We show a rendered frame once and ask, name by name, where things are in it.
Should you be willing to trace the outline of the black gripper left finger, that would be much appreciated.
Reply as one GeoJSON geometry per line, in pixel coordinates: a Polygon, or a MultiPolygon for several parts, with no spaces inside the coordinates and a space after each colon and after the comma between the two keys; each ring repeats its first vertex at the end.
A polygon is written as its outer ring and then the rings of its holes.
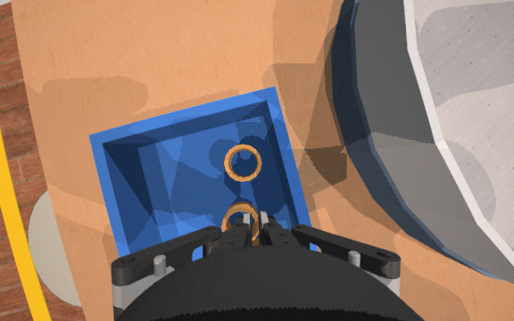
{"type": "Polygon", "coordinates": [[[203,257],[219,251],[253,246],[252,213],[237,217],[230,230],[207,226],[130,253],[112,262],[113,318],[148,287],[170,272],[193,261],[193,252],[203,246],[203,257]]]}

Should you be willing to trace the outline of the blue crate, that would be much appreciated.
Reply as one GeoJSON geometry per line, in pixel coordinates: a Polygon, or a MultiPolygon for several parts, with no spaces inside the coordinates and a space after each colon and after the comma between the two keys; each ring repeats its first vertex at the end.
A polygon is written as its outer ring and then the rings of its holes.
{"type": "MultiPolygon", "coordinates": [[[[207,226],[249,202],[283,228],[311,226],[275,86],[89,135],[120,257],[207,226]],[[240,182],[225,170],[236,145],[261,156],[240,182]]],[[[221,228],[222,232],[222,228],[221,228]]]]}

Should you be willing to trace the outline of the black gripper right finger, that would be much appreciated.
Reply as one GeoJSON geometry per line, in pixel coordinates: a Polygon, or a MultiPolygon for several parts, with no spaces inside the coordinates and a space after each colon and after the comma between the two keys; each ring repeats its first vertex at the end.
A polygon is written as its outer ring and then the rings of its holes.
{"type": "Polygon", "coordinates": [[[279,228],[283,227],[274,217],[259,211],[260,245],[310,249],[310,243],[315,244],[321,252],[362,268],[400,297],[401,257],[398,254],[303,224],[293,225],[292,231],[279,228]]]}

